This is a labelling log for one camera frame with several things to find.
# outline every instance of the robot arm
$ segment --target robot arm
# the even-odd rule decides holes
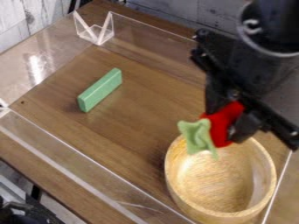
[[[299,146],[297,10],[297,0],[246,4],[237,18],[237,39],[221,37],[224,49],[212,44],[217,34],[196,31],[200,44],[190,58],[206,72],[205,113],[216,113],[233,101],[245,106],[228,128],[228,140],[236,143],[262,130],[272,131],[292,150]]]

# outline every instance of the wooden bowl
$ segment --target wooden bowl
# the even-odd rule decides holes
[[[242,223],[265,207],[276,188],[273,161],[257,141],[188,155],[178,136],[166,151],[164,171],[178,208],[202,223]]]

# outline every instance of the wooden tabletop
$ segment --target wooden tabletop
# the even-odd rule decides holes
[[[97,19],[96,15],[104,15],[108,11],[121,13],[182,36],[189,37],[193,33],[176,24],[104,1],[93,1],[81,9],[89,22]],[[122,71],[124,83],[84,114],[76,97],[113,67]],[[192,83],[188,75],[185,79],[177,77],[93,45],[10,108],[180,212],[165,188],[164,154],[178,135],[177,121],[194,121],[204,110],[202,89],[198,87],[204,83],[204,73],[197,70],[194,77],[198,77],[197,83]],[[1,159],[86,222],[133,223],[10,138],[2,134],[0,138]],[[278,174],[286,149],[270,134],[257,133],[256,139],[268,149]],[[54,159],[61,162],[62,159],[70,160],[61,157],[58,152]],[[93,185],[100,185],[100,178],[85,173],[74,162],[72,168]]]

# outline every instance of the green rectangular block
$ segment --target green rectangular block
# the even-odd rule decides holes
[[[97,82],[78,95],[78,108],[89,112],[102,99],[113,92],[121,84],[121,71],[113,68]]]

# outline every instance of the green cross-shaped object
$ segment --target green cross-shaped object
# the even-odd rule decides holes
[[[217,158],[216,147],[210,140],[210,120],[202,118],[197,122],[178,121],[177,127],[185,138],[188,154],[209,151],[213,158]]]

